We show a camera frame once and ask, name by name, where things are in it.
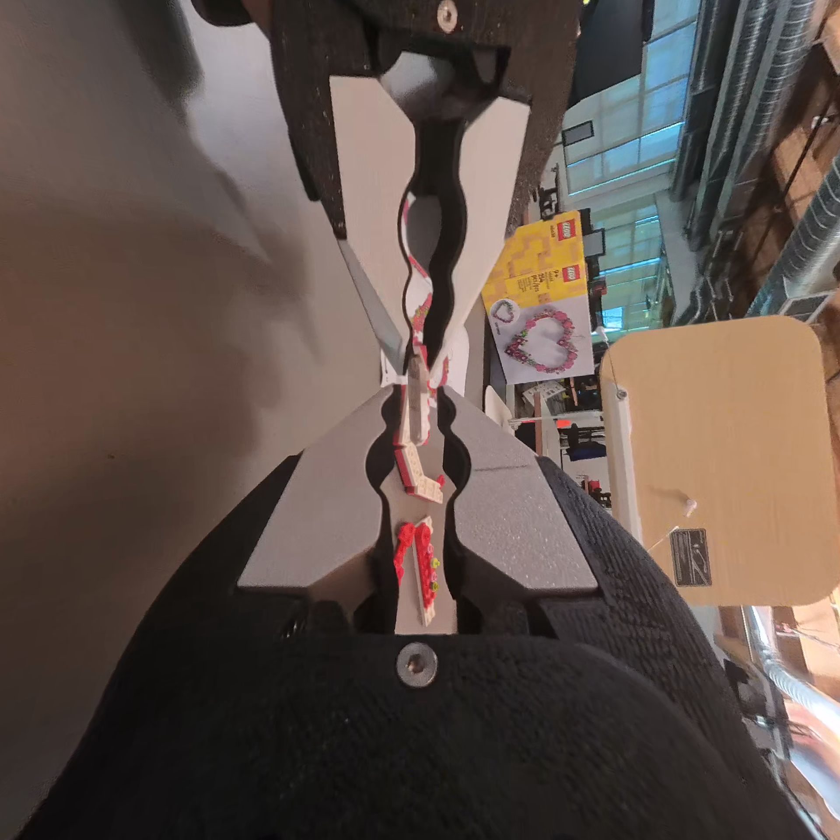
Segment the lego instruction booklet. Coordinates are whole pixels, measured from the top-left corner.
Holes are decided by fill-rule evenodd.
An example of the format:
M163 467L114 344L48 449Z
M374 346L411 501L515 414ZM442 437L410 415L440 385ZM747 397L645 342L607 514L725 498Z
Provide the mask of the lego instruction booklet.
M434 294L429 265L437 248L441 230L441 211L435 196L416 196L408 192L402 206L401 233L412 268L406 288L405 309L413 329L413 339L423 343L424 323ZM461 326L450 348L440 384L466 396L469 366L469 336Z

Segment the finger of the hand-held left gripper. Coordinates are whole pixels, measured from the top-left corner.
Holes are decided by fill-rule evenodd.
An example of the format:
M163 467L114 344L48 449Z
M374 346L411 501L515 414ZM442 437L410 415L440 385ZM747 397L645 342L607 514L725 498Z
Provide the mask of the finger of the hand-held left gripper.
M528 104L495 98L474 119L446 124L437 142L432 174L441 220L423 328L434 381L505 244L529 116Z
M406 294L424 273L403 228L414 126L372 77L332 76L329 87L345 222L339 248L382 351L404 368L414 340Z

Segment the silver ventilation duct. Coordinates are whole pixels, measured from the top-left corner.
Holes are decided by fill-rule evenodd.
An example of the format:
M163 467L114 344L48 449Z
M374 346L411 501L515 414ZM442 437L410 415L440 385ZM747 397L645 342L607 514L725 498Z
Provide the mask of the silver ventilation duct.
M694 252L745 218L825 1L740 2L686 230Z
M835 157L786 241L747 316L779 313L786 301L834 291L839 261L839 158Z

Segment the lego assembly with flower studs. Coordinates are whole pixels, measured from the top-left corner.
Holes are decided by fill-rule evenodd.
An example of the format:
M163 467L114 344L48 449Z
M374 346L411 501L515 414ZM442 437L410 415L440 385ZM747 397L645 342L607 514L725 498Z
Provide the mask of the lego assembly with flower studs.
M440 560L432 544L433 534L433 520L430 516L426 516L414 526L411 543L419 599L419 617L424 628L429 627L435 618L435 601L439 590Z

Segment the yellow lego set box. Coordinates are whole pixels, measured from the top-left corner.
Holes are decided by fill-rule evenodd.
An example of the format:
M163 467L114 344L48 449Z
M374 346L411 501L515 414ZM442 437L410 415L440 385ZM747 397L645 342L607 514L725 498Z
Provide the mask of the yellow lego set box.
M505 383L594 372L584 238L587 213L569 211L521 226L481 292Z

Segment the black monitor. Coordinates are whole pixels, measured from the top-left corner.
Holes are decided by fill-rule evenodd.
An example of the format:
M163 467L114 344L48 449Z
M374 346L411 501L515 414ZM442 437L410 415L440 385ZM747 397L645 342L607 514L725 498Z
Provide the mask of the black monitor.
M637 76L655 1L590 1L581 10L568 108Z

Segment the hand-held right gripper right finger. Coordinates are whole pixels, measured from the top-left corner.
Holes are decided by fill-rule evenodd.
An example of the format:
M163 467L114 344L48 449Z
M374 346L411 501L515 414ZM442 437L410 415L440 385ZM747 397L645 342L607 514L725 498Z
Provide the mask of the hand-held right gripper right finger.
M576 601L600 587L528 446L448 387L437 397L445 503L443 562L456 632L480 632L509 605L527 618L544 601Z

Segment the light wooden table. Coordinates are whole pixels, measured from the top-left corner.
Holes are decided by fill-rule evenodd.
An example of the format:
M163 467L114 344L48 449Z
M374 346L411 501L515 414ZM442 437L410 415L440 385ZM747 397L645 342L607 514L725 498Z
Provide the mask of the light wooden table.
M601 365L612 513L693 606L838 584L823 357L785 316L636 332Z

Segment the white red lego chain assembly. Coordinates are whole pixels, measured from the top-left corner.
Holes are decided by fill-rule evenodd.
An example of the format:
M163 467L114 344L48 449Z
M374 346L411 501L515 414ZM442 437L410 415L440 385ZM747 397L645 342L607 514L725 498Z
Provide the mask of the white red lego chain assembly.
M402 386L400 416L393 438L395 463L407 495L434 504L444 501L444 478L424 472L420 448L427 445L431 427L431 388L427 351L416 343L407 362L406 383Z

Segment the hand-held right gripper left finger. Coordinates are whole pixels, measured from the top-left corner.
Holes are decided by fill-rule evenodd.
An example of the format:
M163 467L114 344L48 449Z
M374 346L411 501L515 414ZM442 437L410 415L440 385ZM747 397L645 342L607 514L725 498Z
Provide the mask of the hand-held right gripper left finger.
M382 388L305 448L237 587L338 603L365 632L395 631L399 584L382 483L395 465L395 385Z

